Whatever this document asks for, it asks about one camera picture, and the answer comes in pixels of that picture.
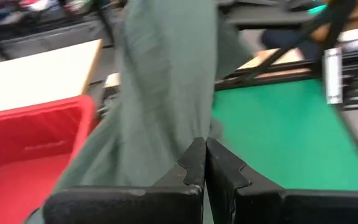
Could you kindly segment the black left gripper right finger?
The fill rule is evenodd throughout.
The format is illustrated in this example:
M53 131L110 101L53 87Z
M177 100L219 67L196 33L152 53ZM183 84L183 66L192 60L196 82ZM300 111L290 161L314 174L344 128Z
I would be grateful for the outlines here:
M358 191L284 189L217 140L206 145L214 224L358 224Z

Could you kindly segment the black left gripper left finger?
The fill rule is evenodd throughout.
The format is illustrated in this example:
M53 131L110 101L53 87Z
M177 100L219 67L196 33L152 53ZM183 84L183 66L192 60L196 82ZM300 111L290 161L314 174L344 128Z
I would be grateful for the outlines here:
M206 143L193 140L151 187L77 187L48 198L45 224L202 224Z

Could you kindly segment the dark green garment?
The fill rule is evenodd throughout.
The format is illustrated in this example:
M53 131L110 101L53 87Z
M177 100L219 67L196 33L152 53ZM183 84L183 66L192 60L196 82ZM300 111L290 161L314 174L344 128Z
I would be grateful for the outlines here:
M221 137L214 83L253 58L215 0L128 0L116 48L119 95L56 192L153 185L194 138Z

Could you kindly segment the red plastic laundry basket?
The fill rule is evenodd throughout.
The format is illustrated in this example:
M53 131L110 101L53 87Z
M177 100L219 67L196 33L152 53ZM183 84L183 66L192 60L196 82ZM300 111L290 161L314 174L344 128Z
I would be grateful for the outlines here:
M88 95L0 112L0 224L22 224L94 127Z

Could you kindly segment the green table mat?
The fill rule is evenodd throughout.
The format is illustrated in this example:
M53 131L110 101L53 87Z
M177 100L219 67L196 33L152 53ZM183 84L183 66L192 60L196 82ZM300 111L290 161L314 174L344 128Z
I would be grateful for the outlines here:
M282 187L358 190L358 145L319 81L219 91L213 116L223 144Z

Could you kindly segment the light wooden desk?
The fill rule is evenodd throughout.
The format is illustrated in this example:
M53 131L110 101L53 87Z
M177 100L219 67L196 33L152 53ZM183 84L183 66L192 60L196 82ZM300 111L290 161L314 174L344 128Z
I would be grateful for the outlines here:
M102 40L0 62L0 111L88 92Z

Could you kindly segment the black aluminium table frame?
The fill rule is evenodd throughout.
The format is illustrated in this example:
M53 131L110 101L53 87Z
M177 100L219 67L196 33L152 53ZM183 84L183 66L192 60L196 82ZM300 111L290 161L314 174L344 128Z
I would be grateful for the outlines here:
M264 73L251 77L255 68L245 68L235 71L214 84L215 91L235 88L269 85L283 82L294 82L315 78L312 69L314 62L310 60L280 63L271 65Z

